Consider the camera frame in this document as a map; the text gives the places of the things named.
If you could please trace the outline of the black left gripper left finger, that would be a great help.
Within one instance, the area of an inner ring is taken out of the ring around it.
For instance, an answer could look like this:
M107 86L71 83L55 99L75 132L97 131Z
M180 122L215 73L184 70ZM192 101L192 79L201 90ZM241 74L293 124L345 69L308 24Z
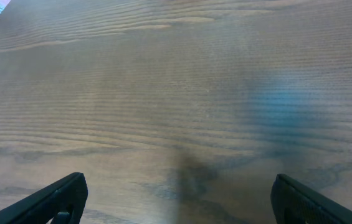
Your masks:
M85 176L74 172L0 210L0 224L78 224L87 198Z

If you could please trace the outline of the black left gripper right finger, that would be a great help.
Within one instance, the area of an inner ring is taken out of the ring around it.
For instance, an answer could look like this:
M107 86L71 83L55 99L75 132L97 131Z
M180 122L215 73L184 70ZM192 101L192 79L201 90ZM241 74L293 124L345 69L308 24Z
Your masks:
M277 224L352 224L352 211L299 181L278 174L270 201Z

